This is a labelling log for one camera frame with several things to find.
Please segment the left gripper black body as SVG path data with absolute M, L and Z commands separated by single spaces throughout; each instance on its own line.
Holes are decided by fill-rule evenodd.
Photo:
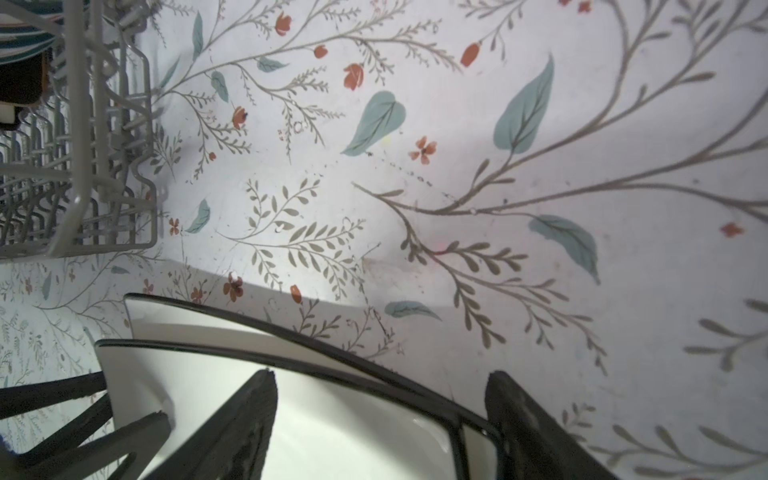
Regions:
M 1 386 L 3 479 L 138 479 L 170 432 L 162 412 L 120 426 L 101 372 Z

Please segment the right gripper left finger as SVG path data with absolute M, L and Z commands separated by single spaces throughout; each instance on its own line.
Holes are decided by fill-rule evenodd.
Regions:
M 273 371 L 250 377 L 150 479 L 252 479 L 262 476 L 276 420 Z

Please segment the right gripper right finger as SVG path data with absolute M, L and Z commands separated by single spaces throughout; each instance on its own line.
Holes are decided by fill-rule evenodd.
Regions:
M 502 437 L 506 479 L 616 479 L 508 373 L 489 374 L 484 403 Z

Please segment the white square plate black rim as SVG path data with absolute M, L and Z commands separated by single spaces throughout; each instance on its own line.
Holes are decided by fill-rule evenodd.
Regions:
M 216 347 L 309 361 L 403 388 L 425 398 L 438 398 L 438 394 L 428 388 L 371 361 L 269 322 L 139 293 L 125 295 L 124 305 L 135 340 Z

